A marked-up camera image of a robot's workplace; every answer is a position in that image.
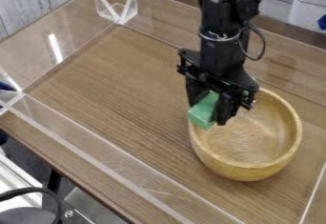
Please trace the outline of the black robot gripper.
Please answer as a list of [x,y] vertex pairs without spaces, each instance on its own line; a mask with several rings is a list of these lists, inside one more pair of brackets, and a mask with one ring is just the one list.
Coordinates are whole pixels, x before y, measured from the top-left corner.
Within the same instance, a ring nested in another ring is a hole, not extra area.
[[176,72],[186,78],[189,104],[194,107],[217,92],[214,119],[225,126],[238,108],[250,110],[257,99],[258,82],[245,70],[250,33],[241,32],[230,39],[202,38],[198,51],[179,49]]

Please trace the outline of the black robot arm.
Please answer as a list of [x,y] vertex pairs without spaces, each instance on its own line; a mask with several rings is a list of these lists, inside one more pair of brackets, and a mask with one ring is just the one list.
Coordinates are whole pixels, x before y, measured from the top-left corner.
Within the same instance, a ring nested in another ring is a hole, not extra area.
[[176,71],[186,78],[189,120],[202,129],[223,126],[238,110],[255,105],[259,85],[245,70],[261,0],[199,0],[201,48],[178,51]]

